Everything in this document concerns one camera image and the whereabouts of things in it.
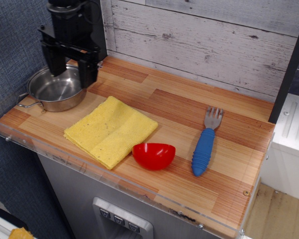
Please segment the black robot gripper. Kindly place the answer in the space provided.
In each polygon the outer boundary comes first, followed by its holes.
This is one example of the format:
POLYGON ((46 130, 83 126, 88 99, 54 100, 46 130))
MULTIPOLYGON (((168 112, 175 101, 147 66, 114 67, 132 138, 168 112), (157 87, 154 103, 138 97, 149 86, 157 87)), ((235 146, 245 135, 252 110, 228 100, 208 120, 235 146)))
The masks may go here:
POLYGON ((84 0, 49 0, 46 7, 52 26, 42 25, 42 52, 53 76, 66 70, 65 57, 74 59, 71 50, 86 51, 87 59, 78 60, 81 88, 86 89, 97 80, 98 46, 90 34, 91 26, 84 18, 84 0))

